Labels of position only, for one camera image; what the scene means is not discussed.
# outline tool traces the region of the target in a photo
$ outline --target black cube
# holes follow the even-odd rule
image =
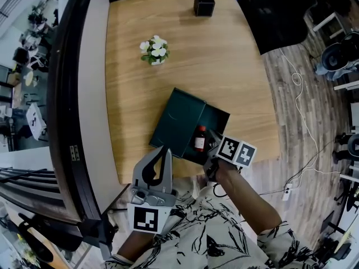
[[[214,0],[195,0],[194,10],[196,16],[211,17],[215,2]]]

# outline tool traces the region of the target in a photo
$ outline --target flower pot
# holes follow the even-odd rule
[[[165,60],[162,60],[162,62],[159,61],[159,59],[156,60],[156,62],[152,62],[151,65],[152,66],[156,66],[156,65],[159,65],[159,64],[163,64]]]

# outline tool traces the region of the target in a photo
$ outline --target white cable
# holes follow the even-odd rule
[[[297,110],[298,110],[299,114],[301,115],[302,120],[303,120],[303,122],[304,122],[304,125],[305,125],[305,127],[306,127],[306,129],[307,129],[307,131],[308,131],[308,133],[309,133],[309,136],[310,136],[311,139],[314,141],[315,148],[316,148],[316,156],[315,156],[315,159],[314,159],[313,163],[312,163],[310,166],[307,166],[307,167],[303,168],[303,169],[302,169],[302,172],[301,172],[301,174],[300,174],[299,177],[291,178],[291,179],[289,179],[289,181],[286,183],[285,186],[287,186],[287,184],[289,184],[289,183],[292,183],[293,180],[300,179],[299,185],[298,185],[297,187],[295,187],[295,188],[292,188],[292,190],[294,190],[294,189],[297,189],[297,188],[299,188],[299,187],[301,186],[301,184],[302,184],[302,178],[303,178],[303,173],[306,172],[306,171],[314,170],[314,171],[316,171],[316,172],[318,172],[318,173],[324,173],[324,174],[341,173],[341,171],[331,171],[331,172],[325,173],[325,172],[320,171],[320,170],[317,170],[317,169],[315,169],[315,168],[311,168],[312,166],[315,165],[315,163],[316,163],[316,161],[317,161],[317,159],[318,159],[319,149],[318,149],[318,145],[317,145],[315,139],[313,138],[313,136],[312,136],[312,134],[311,134],[311,132],[310,132],[308,126],[307,126],[307,123],[306,123],[306,121],[305,121],[305,119],[304,119],[304,116],[303,116],[303,114],[301,113],[301,111],[299,110],[299,107],[298,107],[298,102],[297,102],[297,101],[298,101],[298,98],[299,98],[299,97],[302,95],[302,93],[303,93],[303,87],[304,87],[304,85],[303,85],[303,77],[302,77],[302,75],[301,75],[300,73],[298,73],[297,69],[296,69],[295,66],[292,64],[292,62],[291,62],[290,60],[288,60],[288,58],[286,57],[286,55],[284,55],[282,49],[279,49],[279,50],[280,50],[280,52],[282,53],[283,57],[287,60],[287,62],[293,67],[293,69],[294,69],[294,71],[295,71],[295,73],[292,74],[292,81],[293,81],[293,83],[294,83],[296,86],[302,86],[300,93],[296,96],[296,98],[295,98],[295,100],[294,100],[294,103],[296,104]],[[297,75],[297,76],[298,76],[298,78],[299,78],[299,83],[296,83],[296,82],[295,82],[295,80],[294,80],[294,75]]]

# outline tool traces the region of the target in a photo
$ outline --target white flower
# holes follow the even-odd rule
[[[140,44],[140,49],[142,50],[141,53],[142,54],[146,53],[149,46],[150,46],[150,42],[148,42],[148,41],[142,42]]]
[[[166,54],[166,49],[162,48],[161,44],[153,44],[152,48],[154,48],[154,50],[152,50],[152,52],[151,52],[152,56],[163,57]]]
[[[167,44],[166,40],[161,39],[159,36],[154,35],[153,38],[151,39],[151,41],[155,42],[156,44]]]

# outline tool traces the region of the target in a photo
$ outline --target dark green box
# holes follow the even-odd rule
[[[207,160],[204,152],[194,149],[195,131],[205,126],[223,133],[229,114],[217,109],[206,101],[174,88],[163,114],[151,138],[150,145],[166,146],[178,158],[184,158],[203,165]]]

